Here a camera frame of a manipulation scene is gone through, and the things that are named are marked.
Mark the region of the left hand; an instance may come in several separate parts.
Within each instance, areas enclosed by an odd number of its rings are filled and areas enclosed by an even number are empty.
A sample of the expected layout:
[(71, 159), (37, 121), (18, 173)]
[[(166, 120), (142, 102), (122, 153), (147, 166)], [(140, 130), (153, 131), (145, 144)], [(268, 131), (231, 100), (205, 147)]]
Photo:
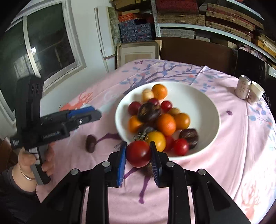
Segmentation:
[[(49, 145), (45, 153), (45, 161), (42, 164), (42, 171), (51, 176), (55, 170), (54, 150)], [(27, 152), (24, 148), (20, 150), (18, 163), (12, 169), (12, 177), (16, 185), (23, 191), (34, 192), (37, 181), (31, 170), (31, 165), (35, 164), (35, 156)]]

